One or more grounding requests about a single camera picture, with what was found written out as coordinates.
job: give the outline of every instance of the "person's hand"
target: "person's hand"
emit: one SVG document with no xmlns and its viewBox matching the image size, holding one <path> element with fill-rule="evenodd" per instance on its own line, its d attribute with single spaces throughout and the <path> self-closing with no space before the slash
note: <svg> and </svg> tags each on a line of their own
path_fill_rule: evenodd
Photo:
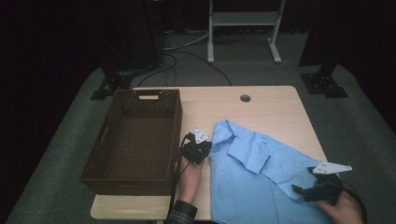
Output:
<svg viewBox="0 0 396 224">
<path fill-rule="evenodd" d="M 194 201 L 195 195 L 201 183 L 204 163 L 205 161 L 202 161 L 201 164 L 194 164 L 192 162 L 189 164 L 189 161 L 186 158 L 182 158 L 180 172 L 183 173 L 181 173 L 181 176 L 178 180 L 178 185 L 180 187 L 178 194 L 179 200 L 186 203 L 192 203 Z"/>
<path fill-rule="evenodd" d="M 361 213 L 355 200 L 344 190 L 338 197 L 335 206 L 331 206 L 323 201 L 317 201 L 327 215 L 332 218 L 335 224 L 362 224 Z"/>
</svg>

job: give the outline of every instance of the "wooden table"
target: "wooden table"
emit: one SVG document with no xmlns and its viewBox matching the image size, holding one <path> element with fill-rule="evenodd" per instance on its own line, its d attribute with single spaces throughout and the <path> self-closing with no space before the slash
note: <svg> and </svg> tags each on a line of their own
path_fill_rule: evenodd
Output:
<svg viewBox="0 0 396 224">
<path fill-rule="evenodd" d="M 297 91 L 291 86 L 179 87 L 183 118 L 181 138 L 197 127 L 212 134 L 216 122 L 228 119 L 251 131 L 272 136 L 311 158 L 326 161 Z M 250 96 L 248 103 L 241 95 Z M 100 219 L 164 220 L 170 196 L 96 195 L 91 215 Z M 196 219 L 210 219 L 210 163 L 194 205 Z"/>
</svg>

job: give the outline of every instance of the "wicker basket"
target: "wicker basket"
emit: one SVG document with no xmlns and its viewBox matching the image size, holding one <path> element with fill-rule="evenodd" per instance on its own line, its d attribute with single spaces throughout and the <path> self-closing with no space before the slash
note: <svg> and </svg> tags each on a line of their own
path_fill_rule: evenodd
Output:
<svg viewBox="0 0 396 224">
<path fill-rule="evenodd" d="M 79 178 L 97 194 L 170 195 L 179 90 L 116 91 Z"/>
</svg>

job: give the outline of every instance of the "blue shirt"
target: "blue shirt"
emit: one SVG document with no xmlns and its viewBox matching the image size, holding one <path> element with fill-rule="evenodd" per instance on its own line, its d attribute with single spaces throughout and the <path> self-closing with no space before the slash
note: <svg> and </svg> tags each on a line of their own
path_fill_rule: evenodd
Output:
<svg viewBox="0 0 396 224">
<path fill-rule="evenodd" d="M 218 223 L 332 223 L 291 185 L 312 188 L 319 161 L 270 136 L 218 122 L 209 153 L 211 215 Z"/>
</svg>

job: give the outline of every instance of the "sleeve cuff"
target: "sleeve cuff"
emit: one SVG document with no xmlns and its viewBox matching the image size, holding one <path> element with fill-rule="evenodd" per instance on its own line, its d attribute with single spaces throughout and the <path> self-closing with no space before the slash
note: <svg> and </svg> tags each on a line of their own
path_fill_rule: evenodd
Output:
<svg viewBox="0 0 396 224">
<path fill-rule="evenodd" d="M 177 200 L 165 223 L 193 223 L 197 211 L 194 205 Z"/>
</svg>

